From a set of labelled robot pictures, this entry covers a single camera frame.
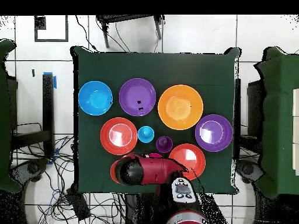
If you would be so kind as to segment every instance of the purple plastic bowl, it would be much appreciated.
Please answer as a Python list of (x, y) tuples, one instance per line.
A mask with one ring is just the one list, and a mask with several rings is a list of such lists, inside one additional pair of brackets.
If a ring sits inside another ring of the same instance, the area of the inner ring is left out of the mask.
[(197, 123), (195, 138), (203, 149), (218, 152), (231, 143), (232, 126), (223, 116), (207, 115)]
[(155, 106), (156, 91), (149, 81), (133, 78), (121, 87), (119, 103), (127, 114), (144, 116)]
[(168, 136), (161, 136), (156, 141), (157, 150), (161, 153), (167, 153), (172, 149), (172, 140)]

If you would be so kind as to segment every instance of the white box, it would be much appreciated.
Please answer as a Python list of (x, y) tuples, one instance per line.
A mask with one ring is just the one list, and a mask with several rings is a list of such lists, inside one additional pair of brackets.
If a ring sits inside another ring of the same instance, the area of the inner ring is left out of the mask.
[(293, 143), (293, 169), (299, 171), (299, 144)]
[(293, 90), (293, 116), (299, 116), (299, 89)]
[(299, 117), (293, 117), (293, 143), (299, 144)]

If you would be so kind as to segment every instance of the dark green table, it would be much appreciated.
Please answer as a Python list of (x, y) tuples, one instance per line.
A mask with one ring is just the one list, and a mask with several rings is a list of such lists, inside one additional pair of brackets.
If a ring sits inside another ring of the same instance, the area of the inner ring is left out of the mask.
[[(151, 193), (156, 189), (155, 185), (126, 187), (110, 178), (110, 167), (121, 156), (112, 155), (102, 147), (99, 133), (103, 124), (111, 118), (124, 117), (132, 121), (136, 129), (149, 125), (155, 130), (154, 140), (148, 144), (138, 141), (134, 152), (156, 152), (155, 141), (161, 135), (171, 137), (174, 147), (183, 143), (197, 145), (195, 126), (175, 131), (165, 126), (159, 118), (158, 100), (170, 86), (185, 84), (195, 88), (203, 99), (203, 116), (219, 114), (232, 123), (234, 65), (239, 56), (238, 48), (230, 48), (224, 54), (140, 54), (95, 53), (82, 47), (72, 47), (71, 54), (74, 59), (75, 127), (78, 121), (78, 129), (75, 128), (75, 131), (78, 130), (78, 166), (75, 176), (81, 193)], [(157, 93), (154, 109), (143, 117), (132, 117), (119, 105), (119, 90), (131, 78), (150, 81)], [(78, 107), (78, 90), (89, 81), (102, 81), (112, 90), (113, 104), (104, 115), (87, 115)], [(203, 152), (206, 168), (200, 179), (206, 192), (235, 194), (236, 189), (231, 185), (232, 144), (221, 152)], [(193, 180), (193, 185), (198, 191), (197, 180)]]

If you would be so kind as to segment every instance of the blue plastic bowl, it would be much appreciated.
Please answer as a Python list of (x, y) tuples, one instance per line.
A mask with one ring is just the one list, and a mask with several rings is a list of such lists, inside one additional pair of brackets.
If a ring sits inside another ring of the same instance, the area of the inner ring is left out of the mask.
[(102, 115), (112, 105), (112, 92), (103, 82), (96, 80), (87, 82), (79, 91), (79, 106), (89, 115)]
[(151, 142), (154, 138), (154, 135), (155, 135), (154, 130), (149, 126), (142, 126), (138, 130), (138, 139), (141, 142), (144, 142), (145, 144)]

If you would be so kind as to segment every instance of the orange plastic bowl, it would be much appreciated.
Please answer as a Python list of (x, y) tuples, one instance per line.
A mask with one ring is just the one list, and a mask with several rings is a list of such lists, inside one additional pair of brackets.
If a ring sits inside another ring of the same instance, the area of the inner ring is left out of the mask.
[(206, 166), (206, 159), (203, 152), (197, 146), (189, 143), (175, 147), (169, 154), (169, 158), (175, 159), (188, 168), (189, 172), (184, 172), (183, 175), (189, 180), (194, 180), (196, 176), (199, 177)]
[(111, 154), (129, 153), (137, 143), (136, 127), (126, 118), (112, 118), (104, 123), (100, 130), (100, 142)]
[(175, 85), (160, 97), (158, 113), (167, 127), (186, 130), (199, 121), (203, 113), (203, 100), (192, 87)]

